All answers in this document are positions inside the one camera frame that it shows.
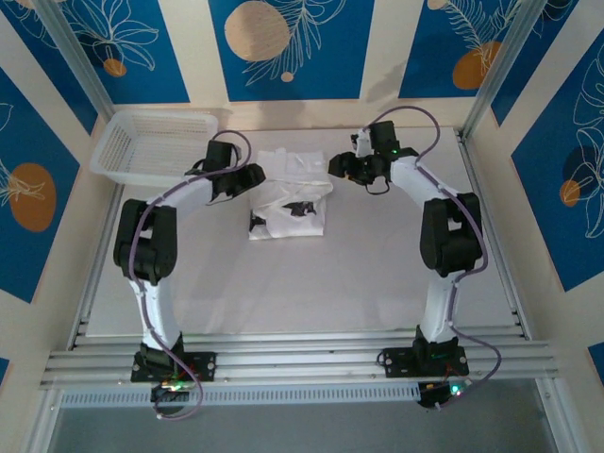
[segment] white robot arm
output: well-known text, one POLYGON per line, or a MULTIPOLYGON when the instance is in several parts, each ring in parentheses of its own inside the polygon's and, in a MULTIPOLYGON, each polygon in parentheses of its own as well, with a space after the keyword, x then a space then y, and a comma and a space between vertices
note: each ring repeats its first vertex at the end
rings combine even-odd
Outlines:
MULTIPOLYGON (((168 200, 158 204, 158 208, 173 208, 176 210, 176 225, 183 222, 191 213, 207 205, 212 199, 212 183, 207 179, 199 179, 185 186, 180 191, 174 193, 168 200)), ((173 348, 180 337, 180 327, 174 316, 174 309, 171 296, 171 276, 163 277, 157 284, 153 284, 148 279, 141 279, 143 290, 145 292, 145 303, 149 319, 155 333, 161 339, 161 342, 173 348)), ((141 318, 143 319, 142 292, 139 285, 129 279, 128 282, 134 290, 141 318)), ((143 343, 148 347, 161 350, 161 346, 151 335, 151 332, 143 322, 143 343)))
POLYGON ((389 183, 401 188, 422 210, 419 248, 430 270, 426 310, 412 348, 382 351, 389 355, 392 365, 386 367, 387 377, 443 376, 453 365, 460 374, 467 375, 463 348, 458 347, 458 338, 451 328, 451 311, 455 308, 453 299, 459 277, 474 269, 482 256, 470 220, 458 204, 480 229, 478 198, 473 193, 457 193, 423 166, 413 149, 401 148, 391 121, 372 123, 351 138, 356 152, 333 158, 329 173, 352 180, 367 192, 368 186, 383 176, 388 188, 389 183))
MULTIPOLYGON (((446 200, 448 197, 419 172, 415 161, 415 156, 407 156, 393 162, 390 176, 393 184, 405 191, 420 209, 424 208, 427 201, 446 200)), ((442 183, 441 187, 457 195, 457 192, 446 184, 442 183)), ((446 311, 454 280, 462 272, 452 272, 446 277, 441 277, 437 271, 430 270, 426 309, 419 325, 429 342, 442 343, 455 337, 447 324, 446 311)))

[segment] metal extrusion bar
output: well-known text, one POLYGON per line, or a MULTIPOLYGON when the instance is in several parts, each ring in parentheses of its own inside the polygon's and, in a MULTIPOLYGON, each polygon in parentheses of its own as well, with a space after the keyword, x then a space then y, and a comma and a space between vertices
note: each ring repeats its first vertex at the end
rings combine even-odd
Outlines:
POLYGON ((24 441, 21 453, 42 453, 48 451, 50 446, 59 407, 63 398, 63 391, 58 389, 38 391, 36 416, 32 418, 24 441))
POLYGON ((31 3, 94 109, 107 123, 115 113, 113 103, 59 4, 54 0, 31 0, 31 3))
POLYGON ((535 379, 547 422, 558 449, 567 453, 591 451, 568 388, 562 379, 535 379))
MULTIPOLYGON (((354 348, 346 349, 345 340, 333 345, 333 340, 315 341, 312 350, 284 351, 285 343, 261 344, 254 342, 254 352, 230 351, 219 353, 216 381, 208 385, 237 383, 239 385, 273 384, 342 384, 392 381, 385 377, 383 367, 376 364, 378 353, 392 343, 350 340, 354 348)), ((495 378, 554 378, 558 369, 553 352, 545 342, 527 342, 519 338, 489 339, 503 355, 503 363, 495 378)), ((409 346, 411 341, 402 341, 409 346)), ((203 344, 214 350, 217 344, 203 344)), ((74 386, 111 386, 130 384, 131 354, 135 345, 105 345, 99 354, 79 354, 75 351, 52 353, 42 377, 43 388, 73 388, 74 386)), ((466 355, 470 365, 470 378, 480 379, 495 364, 490 351, 468 344, 466 355)), ((401 382, 431 381, 430 378, 400 379, 401 382)))
MULTIPOLYGON (((524 338, 524 332, 519 326, 502 327, 460 327, 469 335, 478 337, 496 338, 524 338)), ((349 341, 377 341, 380 344, 388 344, 397 340, 413 340, 415 338, 415 327, 401 328, 390 331, 371 332, 332 332, 332 333, 261 333, 261 334, 184 334, 183 339, 187 346, 203 344, 225 344, 228 347, 248 347, 267 344, 285 344, 286 347, 306 345, 307 342, 318 342, 324 347, 326 342, 349 342, 349 341)), ((138 346, 141 337, 136 335, 110 336, 110 337, 87 337, 78 335, 75 339, 77 347, 102 344, 133 344, 138 346)))
POLYGON ((67 349, 72 349, 74 347, 77 335, 83 335, 86 333, 86 325, 82 324, 81 320, 88 319, 90 317, 92 301, 96 295, 98 282, 100 281, 101 272, 103 271, 105 253, 109 247, 111 232, 113 231, 113 224, 115 223, 115 218, 119 212, 120 200, 122 199, 123 191, 124 186, 121 184, 116 184, 115 188, 113 189, 113 194, 111 195, 111 201, 109 202, 107 215, 105 216, 105 222, 101 232, 101 239, 96 247, 94 260, 92 262, 92 267, 88 274, 88 278, 86 279, 84 292, 82 293, 77 305, 77 313, 75 315, 74 324, 72 325, 72 331, 69 335, 67 349))
POLYGON ((547 0, 528 0, 520 6, 495 61, 478 89, 476 102, 463 123, 461 137, 464 141, 472 137, 482 116, 493 103, 546 3, 547 0))
POLYGON ((510 266, 505 259, 505 255, 502 251, 503 248, 501 245, 501 241, 499 240, 499 236, 497 235, 495 230, 493 215, 491 213, 491 209, 489 208, 491 206, 491 203, 489 201, 488 194, 483 189, 481 189, 481 187, 484 186, 481 184, 482 181, 478 177, 478 173, 476 171, 476 163, 474 162, 474 158, 472 158, 473 154, 470 152, 469 149, 471 147, 471 144, 472 140, 464 142, 461 140, 461 138, 459 139, 461 158, 463 159, 463 163, 468 174, 468 179, 470 179, 470 184, 472 185, 475 194, 480 200, 484 229, 491 244, 491 252, 495 260, 497 270, 499 271, 499 276, 501 277, 501 283, 503 284, 503 289, 506 293, 506 297, 513 310, 513 314, 518 317, 520 326, 523 329, 525 336, 529 340, 531 340, 533 338, 532 331, 531 329, 529 329, 527 318, 522 309, 522 305, 520 304, 518 290, 516 289, 516 285, 513 283, 510 266))

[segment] gray floor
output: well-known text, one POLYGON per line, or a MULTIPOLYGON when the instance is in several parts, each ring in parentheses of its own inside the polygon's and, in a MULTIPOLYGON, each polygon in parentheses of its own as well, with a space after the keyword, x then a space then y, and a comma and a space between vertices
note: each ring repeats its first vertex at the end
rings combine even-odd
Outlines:
POLYGON ((59 414, 52 453, 556 451, 533 382, 494 381, 442 410, 416 403, 208 407, 169 423, 148 409, 59 414))

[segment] white table surface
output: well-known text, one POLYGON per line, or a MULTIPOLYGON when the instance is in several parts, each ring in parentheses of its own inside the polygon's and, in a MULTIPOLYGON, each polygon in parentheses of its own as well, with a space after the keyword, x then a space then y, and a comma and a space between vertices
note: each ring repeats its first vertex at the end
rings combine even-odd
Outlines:
MULTIPOLYGON (((352 129, 247 132, 255 149, 350 150, 352 129)), ((430 128, 399 128, 402 146, 418 152, 430 128)), ((470 183, 451 128, 425 164, 447 184, 470 183)), ((419 254, 421 211, 400 189, 370 196, 332 178, 322 238, 250 242, 247 197, 201 209, 178 226, 173 273, 176 319, 187 333, 270 333, 390 330, 414 327, 426 305, 429 270, 419 254)), ((147 199, 157 188, 126 186, 122 202, 147 199)), ((113 237, 103 266, 87 335, 141 335, 134 294, 113 264, 113 237)), ((514 319, 491 260, 459 292, 460 326, 512 326, 514 319)))

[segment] beige circle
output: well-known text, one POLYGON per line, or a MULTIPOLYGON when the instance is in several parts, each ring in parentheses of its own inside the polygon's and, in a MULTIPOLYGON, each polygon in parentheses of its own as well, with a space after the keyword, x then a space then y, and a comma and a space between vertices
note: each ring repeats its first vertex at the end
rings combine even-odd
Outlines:
POLYGON ((264 61, 279 55, 290 42, 283 16, 268 3, 241 3, 225 22, 228 46, 240 59, 264 61))
POLYGON ((289 83, 292 80, 294 80, 294 75, 292 73, 290 73, 289 71, 286 71, 285 73, 283 73, 281 75, 281 81, 283 81, 285 83, 289 83))
POLYGON ((428 0, 428 8, 430 9, 440 9, 446 7, 446 4, 449 3, 448 0, 428 0))
MULTIPOLYGON (((55 3, 61 3, 64 2, 65 0, 55 0, 55 3)), ((15 0, 15 2, 17 2, 19 5, 22 5, 24 7, 26 7, 27 9, 33 9, 34 5, 33 3, 31 3, 31 0, 15 0)))

